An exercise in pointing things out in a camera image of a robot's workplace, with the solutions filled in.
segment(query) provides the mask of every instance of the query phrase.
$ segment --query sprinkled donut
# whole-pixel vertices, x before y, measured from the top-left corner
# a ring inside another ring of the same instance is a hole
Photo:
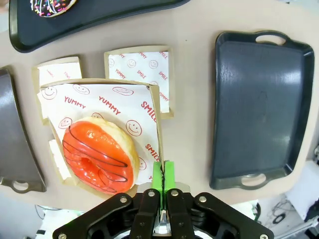
[[[31,10],[39,16],[53,17],[66,11],[76,0],[30,0]]]

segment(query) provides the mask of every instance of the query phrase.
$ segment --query red text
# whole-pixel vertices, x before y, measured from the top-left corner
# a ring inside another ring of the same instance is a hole
[[[118,75],[122,78],[122,79],[125,79],[126,76],[119,70],[119,69],[116,69],[116,73],[118,73]]]
[[[116,108],[114,107],[114,105],[112,105],[108,100],[106,100],[105,98],[103,97],[100,97],[99,96],[99,101],[103,102],[106,106],[108,106],[110,108],[110,110],[112,110],[115,115],[117,116],[118,114],[120,114],[121,112]]]
[[[64,72],[64,74],[65,74],[66,78],[68,78],[68,79],[71,78],[67,72]]]
[[[167,76],[161,71],[159,72],[159,75],[164,79],[167,80]]]
[[[153,158],[159,162],[160,161],[160,156],[159,154],[155,151],[155,149],[152,148],[152,146],[148,143],[145,148],[150,152],[151,156],[153,156]]]
[[[51,77],[54,77],[54,75],[52,74],[52,72],[50,72],[49,70],[46,70],[46,71],[50,74]]]
[[[162,57],[164,57],[164,59],[167,59],[168,55],[166,54],[166,52],[160,51],[159,53]]]
[[[159,96],[161,96],[165,101],[168,101],[168,98],[162,92],[159,93]]]
[[[140,55],[143,56],[144,59],[147,58],[147,56],[144,53],[142,53],[142,52],[140,52]]]
[[[143,78],[145,79],[146,75],[144,75],[144,73],[142,71],[138,71],[138,74]]]
[[[153,110],[152,107],[150,107],[150,105],[144,101],[142,104],[141,104],[142,108],[144,108],[145,110],[148,111],[149,115],[151,116],[151,118],[154,120],[154,122],[156,122],[156,117],[155,117],[155,110]]]
[[[64,102],[72,104],[72,105],[75,105],[75,106],[79,106],[79,107],[81,107],[83,109],[86,107],[86,106],[84,106],[84,104],[81,104],[80,102],[77,102],[76,100],[71,99],[70,97],[67,97],[67,96],[65,96]]]

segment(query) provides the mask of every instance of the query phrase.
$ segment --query green gripper pad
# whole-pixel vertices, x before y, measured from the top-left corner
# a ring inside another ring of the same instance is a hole
[[[153,164],[153,179],[152,188],[160,192],[160,209],[163,209],[163,174],[161,170],[161,163],[154,162]]]
[[[176,188],[175,174],[174,174],[174,162],[165,161],[165,173],[164,173],[164,208],[166,209],[166,193],[169,189]]]

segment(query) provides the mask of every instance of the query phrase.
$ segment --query dark gray tray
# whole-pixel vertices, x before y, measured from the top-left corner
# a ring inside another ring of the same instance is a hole
[[[45,192],[43,176],[34,157],[17,104],[14,81],[0,69],[0,185],[17,193]],[[16,187],[27,183],[27,188]]]
[[[286,42],[257,43],[261,35]],[[218,36],[211,188],[258,189],[293,171],[309,115],[314,61],[309,45],[280,32]],[[263,183],[242,183],[243,176],[260,174]]]
[[[31,10],[29,0],[10,0],[10,41],[17,51],[30,52],[61,37],[104,22],[173,8],[188,1],[78,0],[66,13],[57,17],[40,17]]]

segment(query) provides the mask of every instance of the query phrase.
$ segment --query smiley face print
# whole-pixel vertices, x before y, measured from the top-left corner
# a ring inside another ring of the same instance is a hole
[[[94,117],[94,118],[99,118],[99,119],[103,119],[103,116],[101,116],[101,114],[100,114],[100,113],[97,113],[97,112],[93,113],[93,114],[92,114],[92,117]]]
[[[151,69],[155,69],[159,66],[159,64],[156,60],[152,60],[152,61],[150,61],[149,66]]]
[[[46,100],[53,100],[58,93],[57,89],[54,86],[50,86],[41,91],[43,98]]]
[[[132,136],[140,136],[142,134],[141,125],[135,120],[129,120],[126,123],[126,130]]]
[[[119,93],[123,96],[131,96],[134,93],[134,91],[128,90],[128,89],[123,88],[123,87],[114,87],[113,91],[116,93]]]
[[[109,67],[112,68],[115,64],[115,61],[112,58],[109,58]]]
[[[90,94],[90,90],[82,85],[73,85],[73,88],[78,92],[78,93],[81,93],[81,94],[84,94],[84,95],[88,95]]]
[[[136,61],[133,59],[128,60],[128,67],[134,68],[136,66]]]
[[[146,169],[147,165],[144,159],[142,159],[141,157],[139,157],[140,159],[140,170],[143,171]]]
[[[69,128],[71,124],[72,124],[72,119],[69,117],[65,117],[63,120],[61,120],[59,124],[59,128],[66,129],[66,128]]]

